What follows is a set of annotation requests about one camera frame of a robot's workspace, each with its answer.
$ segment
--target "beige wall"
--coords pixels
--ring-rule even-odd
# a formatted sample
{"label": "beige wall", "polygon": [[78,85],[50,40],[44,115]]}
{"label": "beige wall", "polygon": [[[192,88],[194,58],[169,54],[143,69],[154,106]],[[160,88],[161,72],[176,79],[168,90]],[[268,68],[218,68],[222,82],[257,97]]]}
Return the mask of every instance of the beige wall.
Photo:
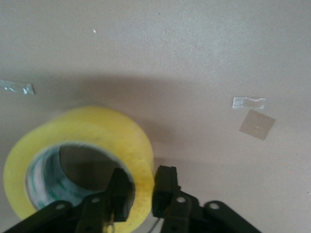
{"label": "beige wall", "polygon": [[[184,191],[264,233],[311,232],[311,1],[1,1],[0,167],[25,133],[76,106],[118,109]],[[239,132],[267,99],[265,140]],[[18,222],[0,182],[0,232]],[[146,232],[149,218],[137,232]]]}

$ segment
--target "screw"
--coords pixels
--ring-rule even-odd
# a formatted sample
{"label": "screw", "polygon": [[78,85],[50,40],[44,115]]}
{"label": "screw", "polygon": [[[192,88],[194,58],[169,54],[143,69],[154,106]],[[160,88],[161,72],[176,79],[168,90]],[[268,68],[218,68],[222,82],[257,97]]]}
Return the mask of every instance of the screw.
{"label": "screw", "polygon": [[91,202],[92,202],[92,203],[97,203],[97,202],[99,202],[99,201],[100,201],[99,198],[93,198]]}
{"label": "screw", "polygon": [[59,204],[59,205],[56,206],[56,210],[61,210],[63,208],[65,208],[64,204]]}
{"label": "screw", "polygon": [[177,197],[176,201],[178,201],[179,203],[184,203],[184,202],[186,202],[186,199],[183,197]]}
{"label": "screw", "polygon": [[209,204],[209,207],[213,210],[218,210],[220,208],[220,206],[216,203]]}

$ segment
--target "yellow tape roll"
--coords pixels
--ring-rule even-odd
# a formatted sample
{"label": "yellow tape roll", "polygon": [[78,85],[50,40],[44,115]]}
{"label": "yellow tape roll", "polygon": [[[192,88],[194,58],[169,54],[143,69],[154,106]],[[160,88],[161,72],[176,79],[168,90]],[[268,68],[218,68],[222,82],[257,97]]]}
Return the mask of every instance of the yellow tape roll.
{"label": "yellow tape roll", "polygon": [[116,232],[129,233],[147,217],[154,186],[153,153],[143,130],[129,117],[112,109],[82,107],[26,134],[11,150],[4,168],[4,188],[16,214],[27,218],[36,209],[26,191],[25,177],[32,160],[46,148],[64,142],[83,142],[113,154],[130,173],[135,199],[126,222]]}

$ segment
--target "tape roll core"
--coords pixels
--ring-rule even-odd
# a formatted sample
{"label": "tape roll core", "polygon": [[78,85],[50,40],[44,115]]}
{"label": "tape roll core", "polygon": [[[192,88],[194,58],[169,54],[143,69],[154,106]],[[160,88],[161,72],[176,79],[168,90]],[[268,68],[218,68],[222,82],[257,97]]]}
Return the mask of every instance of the tape roll core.
{"label": "tape roll core", "polygon": [[[103,158],[103,160],[101,160],[101,166],[99,166],[99,169],[103,172],[96,176],[93,175],[92,180],[88,179],[86,182],[83,182],[81,178],[87,176],[86,172],[94,174],[96,171],[94,169],[89,171],[83,171],[81,169],[76,170],[75,173],[79,174],[78,177],[75,178],[78,183],[75,183],[67,176],[61,166],[60,151],[64,150],[67,152],[68,148],[70,154],[65,154],[63,152],[63,160],[71,159],[73,163],[77,156],[81,157],[83,153],[91,153],[91,158],[86,161],[84,160],[79,166],[89,166],[88,163],[90,162],[92,162],[93,164],[91,165],[94,166],[94,163],[100,163],[99,158]],[[77,206],[82,202],[84,197],[105,190],[114,168],[122,168],[128,175],[129,180],[133,182],[133,178],[126,167],[109,152],[101,148],[95,148],[95,146],[88,145],[84,142],[66,142],[47,148],[34,157],[26,174],[25,184],[27,194],[36,209],[42,209],[56,200],[66,200],[71,202],[73,206]],[[100,182],[101,185],[98,190],[91,190],[89,187],[92,186],[95,179],[96,181],[102,180]],[[88,187],[83,187],[83,185],[79,185],[79,183],[86,183],[85,185]],[[133,197],[134,196],[135,186],[133,185]]]}
{"label": "tape roll core", "polygon": [[36,211],[28,197],[25,182],[36,159],[44,151],[70,143],[104,151],[128,172],[135,186],[135,199],[128,220],[116,223],[115,230],[120,233],[132,232],[145,220],[151,209],[154,186],[152,147],[143,130],[132,119],[102,107],[69,111],[29,132],[16,143],[7,158],[3,175],[5,192],[16,214],[24,219]]}

